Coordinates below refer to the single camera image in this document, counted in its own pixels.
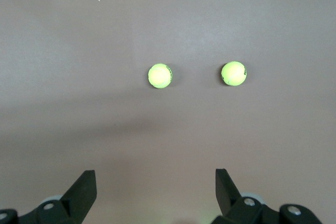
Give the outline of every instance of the screw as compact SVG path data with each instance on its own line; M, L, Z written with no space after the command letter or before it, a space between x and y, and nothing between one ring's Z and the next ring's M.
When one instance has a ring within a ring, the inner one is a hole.
M5 212L3 212L2 214L0 214L0 220L6 219L8 216L8 214L6 214Z
M254 200L250 199L250 198L246 198L244 199L244 203L250 207L253 207L256 205L256 203L254 202Z
M300 215L301 214L300 209L295 207L295 206L289 206L287 209L290 213L292 213L294 215Z
M49 210L49 209L51 209L51 208L53 208L54 207L54 204L53 203L49 203L49 204L46 204L44 207L43 207L43 209L44 210Z

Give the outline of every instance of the black plastic claw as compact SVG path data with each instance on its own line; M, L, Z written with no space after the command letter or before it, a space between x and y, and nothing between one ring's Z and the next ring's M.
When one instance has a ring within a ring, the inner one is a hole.
M15 209L0 210L0 224L81 224L96 197L96 175L87 170L60 200L44 202L21 217Z
M242 197L227 170L216 170L216 198L223 216L212 224L322 224L308 208L283 205L279 212L256 199Z

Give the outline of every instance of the gray surface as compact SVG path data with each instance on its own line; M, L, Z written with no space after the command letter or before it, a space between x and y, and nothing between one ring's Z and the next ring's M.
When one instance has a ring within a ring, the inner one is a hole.
M336 219L336 0L0 0L0 208L95 169L85 223L210 223L215 169ZM239 87L218 76L247 67ZM151 88L149 68L173 83Z

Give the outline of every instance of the yellow tennis ball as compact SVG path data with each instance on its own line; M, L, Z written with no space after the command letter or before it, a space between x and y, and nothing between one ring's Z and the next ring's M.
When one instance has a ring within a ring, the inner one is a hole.
M246 79L246 68L238 61L231 61L223 66L222 79L230 86L238 86Z
M173 79L172 70L165 64L155 64L148 72L148 80L157 89L167 87Z

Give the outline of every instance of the metal screw head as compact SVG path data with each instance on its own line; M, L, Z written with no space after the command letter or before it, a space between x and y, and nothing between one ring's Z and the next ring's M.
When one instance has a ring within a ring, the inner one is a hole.
M0 214L0 220L6 219L8 216L8 214L6 214L5 212L3 212L2 214Z
M53 208L54 207L54 204L53 203L48 203L48 204L46 204L44 207L43 207L43 209L44 210L49 210L49 209L51 209L51 208Z
M250 199L250 198L246 198L244 199L244 203L250 207L253 207L256 205L256 203L254 202L254 200Z
M287 209L291 214L294 214L294 215L300 215L301 214L300 209L295 207L295 206L289 206Z

